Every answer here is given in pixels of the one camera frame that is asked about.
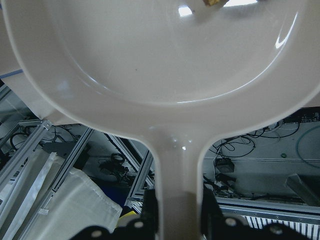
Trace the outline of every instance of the blue tape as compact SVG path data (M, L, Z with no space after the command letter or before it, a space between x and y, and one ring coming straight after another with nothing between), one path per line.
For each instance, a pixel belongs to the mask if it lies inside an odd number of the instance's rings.
M0 79L4 79L4 78L10 77L10 76L13 76L13 75L16 75L16 74L20 74L20 73L23 73L23 72L24 71L22 71L22 69L19 69L19 70L16 70L16 71L12 71L12 72L0 75Z

